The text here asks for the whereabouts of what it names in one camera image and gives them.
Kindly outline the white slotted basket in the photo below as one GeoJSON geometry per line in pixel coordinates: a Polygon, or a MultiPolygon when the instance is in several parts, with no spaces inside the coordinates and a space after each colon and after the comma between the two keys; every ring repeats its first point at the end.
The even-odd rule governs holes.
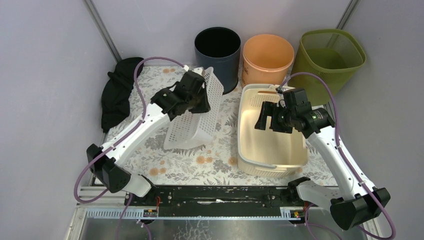
{"type": "Polygon", "coordinates": [[[209,112],[196,114],[187,111],[174,118],[164,140],[165,150],[188,150],[206,145],[214,138],[224,87],[214,74],[213,67],[204,71],[207,99],[211,109],[209,112]]]}

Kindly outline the cream perforated large basket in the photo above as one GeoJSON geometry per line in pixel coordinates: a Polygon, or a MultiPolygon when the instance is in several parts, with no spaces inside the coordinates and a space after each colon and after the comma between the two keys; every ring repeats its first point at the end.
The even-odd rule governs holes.
{"type": "Polygon", "coordinates": [[[269,116],[266,118],[266,130],[255,129],[262,103],[280,100],[276,88],[272,84],[249,84],[242,90],[237,120],[237,167],[248,175],[283,178],[309,161],[302,133],[272,131],[269,116]]]}

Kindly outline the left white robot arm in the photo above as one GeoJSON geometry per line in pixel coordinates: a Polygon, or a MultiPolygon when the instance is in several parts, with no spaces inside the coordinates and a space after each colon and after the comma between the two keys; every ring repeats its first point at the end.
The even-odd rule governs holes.
{"type": "Polygon", "coordinates": [[[138,116],[114,139],[87,150],[91,172],[111,192],[135,195],[144,206],[155,192],[143,176],[124,169],[133,153],[159,129],[168,127],[163,147],[189,150],[211,142],[215,134],[223,86],[213,67],[185,68],[180,81],[159,90],[138,116]]]}

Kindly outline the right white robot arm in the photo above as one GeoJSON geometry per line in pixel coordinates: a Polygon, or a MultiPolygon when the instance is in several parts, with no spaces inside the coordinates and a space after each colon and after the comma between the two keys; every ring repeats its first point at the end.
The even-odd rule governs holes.
{"type": "Polygon", "coordinates": [[[391,199],[390,193],[385,187],[376,187],[359,168],[340,138],[337,124],[325,109],[312,109],[306,102],[287,101],[281,105],[265,101],[255,129],[266,130],[267,118],[271,118],[269,129],[274,132],[302,133],[322,156],[338,184],[339,193],[335,194],[308,177],[293,180],[288,183],[286,193],[291,205],[315,204],[329,211],[343,230],[387,214],[385,206],[391,199]]]}

